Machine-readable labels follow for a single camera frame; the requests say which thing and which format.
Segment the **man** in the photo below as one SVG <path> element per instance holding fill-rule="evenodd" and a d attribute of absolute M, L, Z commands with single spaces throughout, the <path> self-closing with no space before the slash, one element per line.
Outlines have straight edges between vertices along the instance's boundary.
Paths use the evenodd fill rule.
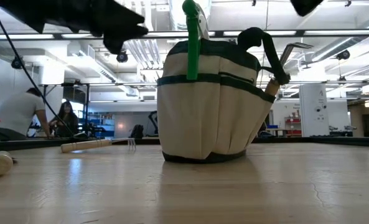
<path fill-rule="evenodd" d="M 0 140 L 25 140 L 35 114 L 46 136 L 50 137 L 45 104 L 39 91 L 30 88 L 3 101 L 0 104 Z"/>

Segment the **green handle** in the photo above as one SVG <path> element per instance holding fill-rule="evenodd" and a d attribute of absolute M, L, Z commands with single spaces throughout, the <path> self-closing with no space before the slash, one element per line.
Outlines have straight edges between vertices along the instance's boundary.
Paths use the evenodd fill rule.
<path fill-rule="evenodd" d="M 201 45 L 198 28 L 200 9 L 194 0 L 185 0 L 182 8 L 187 16 L 187 30 L 189 32 L 187 79 L 196 80 L 198 77 L 198 63 Z"/>

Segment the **white t-shirt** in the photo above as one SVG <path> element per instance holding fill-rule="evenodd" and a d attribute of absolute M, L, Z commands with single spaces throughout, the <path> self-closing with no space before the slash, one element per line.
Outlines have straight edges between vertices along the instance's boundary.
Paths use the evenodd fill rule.
<path fill-rule="evenodd" d="M 44 109 L 45 104 L 41 97 L 30 93 L 12 96 L 0 104 L 0 128 L 26 136 L 35 112 Z"/>

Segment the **person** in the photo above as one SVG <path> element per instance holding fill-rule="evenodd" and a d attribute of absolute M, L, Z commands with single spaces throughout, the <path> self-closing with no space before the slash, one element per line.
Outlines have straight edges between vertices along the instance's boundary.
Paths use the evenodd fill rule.
<path fill-rule="evenodd" d="M 35 88 L 14 95 L 0 104 L 0 140 L 26 140 L 32 118 L 37 116 L 46 136 L 51 137 L 45 103 Z"/>
<path fill-rule="evenodd" d="M 57 117 L 53 118 L 50 121 L 49 126 L 57 127 L 55 130 L 55 135 L 58 137 L 71 137 L 71 133 L 77 134 L 78 133 L 78 116 L 73 112 L 72 105 L 69 101 L 66 101 L 61 104 L 60 111 L 58 112 L 59 118 L 61 118 L 67 127 L 57 119 Z"/>

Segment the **table surface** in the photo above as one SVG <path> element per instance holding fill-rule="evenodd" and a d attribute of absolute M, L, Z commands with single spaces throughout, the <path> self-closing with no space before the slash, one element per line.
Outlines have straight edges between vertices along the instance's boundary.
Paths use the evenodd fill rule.
<path fill-rule="evenodd" d="M 0 224 L 369 224 L 369 148 L 252 144 L 208 165 L 164 162 L 160 146 L 11 154 Z"/>

